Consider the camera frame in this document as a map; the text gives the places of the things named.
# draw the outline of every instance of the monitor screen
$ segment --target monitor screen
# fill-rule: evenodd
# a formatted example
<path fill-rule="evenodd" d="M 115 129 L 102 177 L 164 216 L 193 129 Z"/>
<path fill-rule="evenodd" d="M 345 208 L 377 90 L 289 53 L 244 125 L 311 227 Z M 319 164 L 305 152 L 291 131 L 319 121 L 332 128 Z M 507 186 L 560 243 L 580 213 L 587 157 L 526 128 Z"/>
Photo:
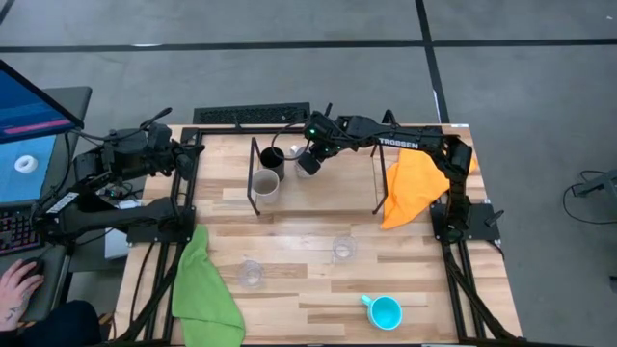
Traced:
<path fill-rule="evenodd" d="M 0 65 L 0 144 L 64 133 L 79 125 L 74 120 L 47 94 Z"/>

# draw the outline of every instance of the keyboard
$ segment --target keyboard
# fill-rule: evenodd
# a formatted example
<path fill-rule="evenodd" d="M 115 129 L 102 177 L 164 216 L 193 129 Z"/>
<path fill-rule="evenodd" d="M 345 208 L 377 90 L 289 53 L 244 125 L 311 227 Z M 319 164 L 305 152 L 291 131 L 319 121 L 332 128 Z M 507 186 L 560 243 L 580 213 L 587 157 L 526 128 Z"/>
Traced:
<path fill-rule="evenodd" d="M 193 124 L 288 124 L 309 115 L 308 102 L 197 108 Z"/>
<path fill-rule="evenodd" d="M 0 256 L 43 246 L 30 226 L 30 207 L 30 203 L 0 206 Z"/>

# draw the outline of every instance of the wooden tabletop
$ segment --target wooden tabletop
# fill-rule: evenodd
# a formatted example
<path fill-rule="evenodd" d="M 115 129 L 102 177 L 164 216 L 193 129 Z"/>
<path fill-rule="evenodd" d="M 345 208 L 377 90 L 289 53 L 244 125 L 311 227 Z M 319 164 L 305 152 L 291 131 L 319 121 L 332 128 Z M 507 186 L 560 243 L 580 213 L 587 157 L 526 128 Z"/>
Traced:
<path fill-rule="evenodd" d="M 174 138 L 179 139 L 182 126 L 171 128 Z M 443 132 L 458 134 L 473 146 L 466 126 L 443 125 Z M 455 342 L 441 246 L 433 238 L 429 213 L 424 211 L 411 223 L 390 230 L 380 229 L 382 211 L 376 216 L 364 210 L 283 211 L 264 212 L 257 217 L 246 197 L 252 136 L 204 136 L 205 151 L 200 158 L 194 198 L 198 223 L 207 225 L 209 230 L 210 258 L 244 316 L 244 343 Z M 266 148 L 272 135 L 256 137 L 260 148 Z M 301 135 L 283 135 L 277 140 L 277 146 L 284 151 L 291 144 L 302 146 Z M 368 155 L 367 150 L 339 154 L 358 158 Z M 397 156 L 398 149 L 385 148 L 387 166 Z M 335 165 L 337 159 L 324 165 Z M 369 189 L 375 195 L 376 205 L 383 194 L 378 164 L 374 165 L 374 181 L 375 186 Z M 168 196 L 171 184 L 167 177 L 149 178 L 145 203 Z M 487 198 L 479 169 L 469 176 L 468 195 L 474 202 Z M 338 195 L 336 199 L 345 203 L 353 197 L 350 192 L 349 196 Z M 333 241 L 341 235 L 353 236 L 357 242 L 352 261 L 333 262 Z M 470 241 L 468 246 L 478 294 L 507 330 L 520 334 L 500 254 L 483 241 Z M 115 313 L 119 334 L 128 326 L 137 275 L 147 248 L 147 244 L 134 246 L 126 262 Z M 170 253 L 168 263 L 174 251 Z M 155 246 L 142 276 L 136 312 L 150 296 L 157 256 Z M 264 283 L 257 289 L 238 283 L 237 270 L 246 259 L 260 263 L 264 269 Z M 373 328 L 367 321 L 361 294 L 396 298 L 403 307 L 401 326 L 392 332 Z M 162 335 L 167 301 L 166 295 L 159 306 L 155 337 Z M 463 294 L 462 303 L 468 334 L 472 335 L 469 305 Z M 173 343 L 182 342 L 180 322 L 175 320 Z"/>

